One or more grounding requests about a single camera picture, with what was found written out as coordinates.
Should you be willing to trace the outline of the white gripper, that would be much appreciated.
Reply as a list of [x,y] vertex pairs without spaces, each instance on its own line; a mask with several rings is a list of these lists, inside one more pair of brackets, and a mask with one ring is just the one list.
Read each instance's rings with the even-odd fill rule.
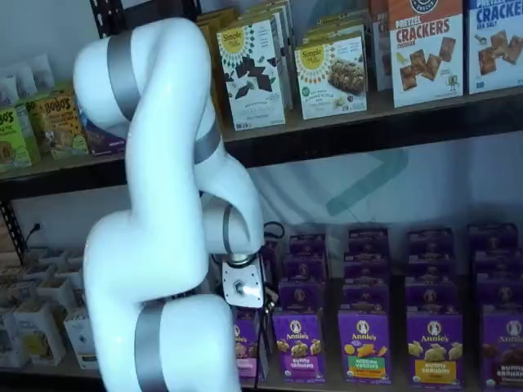
[[222,266],[222,288],[226,302],[235,307],[262,307],[261,338],[266,352],[275,347],[272,313],[279,304],[279,294],[270,285],[263,288],[262,268],[259,260],[241,268]]

